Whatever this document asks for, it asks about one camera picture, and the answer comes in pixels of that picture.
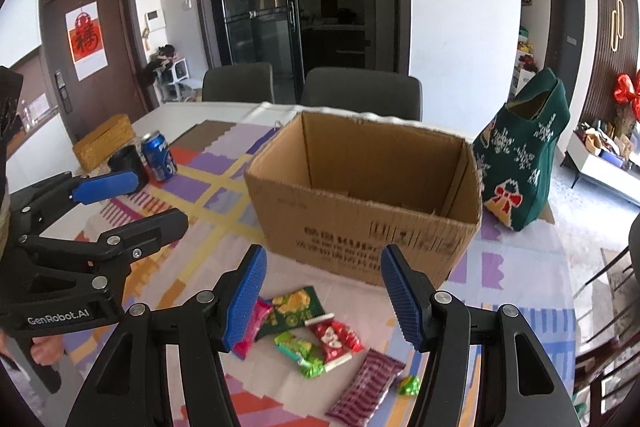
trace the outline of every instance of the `black cup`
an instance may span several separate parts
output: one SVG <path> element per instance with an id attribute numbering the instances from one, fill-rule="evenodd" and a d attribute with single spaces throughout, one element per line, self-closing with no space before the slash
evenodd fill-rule
<path id="1" fill-rule="evenodd" d="M 142 191 L 144 186 L 149 183 L 149 175 L 145 166 L 142 165 L 136 146 L 125 146 L 122 149 L 118 149 L 107 161 L 107 165 L 110 167 L 111 172 L 133 171 L 136 173 L 139 183 L 136 190 L 129 194 Z"/>

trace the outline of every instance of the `green bag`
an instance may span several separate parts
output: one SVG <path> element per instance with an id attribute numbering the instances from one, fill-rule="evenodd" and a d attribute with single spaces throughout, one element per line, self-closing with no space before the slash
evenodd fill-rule
<path id="1" fill-rule="evenodd" d="M 569 123 L 562 81 L 536 74 L 474 141 L 482 203 L 512 230 L 537 219 L 546 203 L 554 149 Z"/>

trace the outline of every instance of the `soda can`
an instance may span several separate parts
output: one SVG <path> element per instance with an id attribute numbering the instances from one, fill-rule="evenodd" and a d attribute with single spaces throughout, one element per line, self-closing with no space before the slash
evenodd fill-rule
<path id="1" fill-rule="evenodd" d="M 178 166 L 169 151 L 169 144 L 160 131 L 147 133 L 142 137 L 142 154 L 146 163 L 159 182 L 167 181 L 178 172 Z"/>

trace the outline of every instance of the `tablecloth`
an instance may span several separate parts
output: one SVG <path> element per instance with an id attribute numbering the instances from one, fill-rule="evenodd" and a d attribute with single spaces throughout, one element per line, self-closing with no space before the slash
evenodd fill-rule
<path id="1" fill-rule="evenodd" d="M 137 301 L 152 309 L 184 302 L 212 288 L 220 274 L 235 269 L 248 245 L 264 242 L 242 173 L 251 156 L 276 129 L 251 123 L 204 122 L 172 145 L 178 174 L 152 182 L 131 197 L 110 200 L 91 217 L 79 239 L 95 241 L 108 229 L 170 207 L 183 210 L 190 227 L 180 242 L 132 265 L 124 308 Z M 268 253 L 261 295 L 281 295 L 313 285 L 327 311 L 356 330 L 365 345 L 406 363 L 405 373 L 422 375 L 426 356 L 402 338 L 385 290 Z M 536 332 L 567 389 L 575 365 L 575 313 L 568 267 L 554 227 L 538 220 L 514 233 L 490 214 L 443 289 L 468 305 L 497 309 L 517 305 Z M 81 373 L 86 374 L 114 326 L 65 336 Z M 258 341 L 247 359 L 223 355 L 227 384 L 242 427 L 327 426 L 326 410 L 345 389 L 363 353 L 322 375 L 304 380 L 295 365 L 277 352 L 269 337 Z M 461 426 L 473 424 L 479 383 L 479 348 L 470 351 Z M 168 380 L 175 427 L 188 426 L 177 347 L 167 349 Z M 370 427 L 401 427 L 414 401 L 390 393 Z"/>

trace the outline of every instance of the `red bow on bag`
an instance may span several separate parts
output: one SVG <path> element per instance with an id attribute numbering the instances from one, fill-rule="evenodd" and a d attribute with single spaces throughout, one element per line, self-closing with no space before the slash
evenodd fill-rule
<path id="1" fill-rule="evenodd" d="M 638 72 L 638 80 L 636 87 L 626 73 L 620 75 L 616 82 L 616 88 L 613 90 L 613 98 L 619 104 L 631 103 L 631 110 L 634 112 L 636 120 L 640 122 L 640 93 L 638 85 L 640 84 L 640 72 Z"/>
<path id="2" fill-rule="evenodd" d="M 515 194 L 512 192 L 509 192 L 502 185 L 498 185 L 495 188 L 494 194 L 495 196 L 491 199 L 495 203 L 499 202 L 503 198 L 506 199 L 504 203 L 504 207 L 502 208 L 503 213 L 508 213 L 509 210 L 511 209 L 511 206 L 519 207 L 520 204 L 522 203 L 522 194 Z"/>

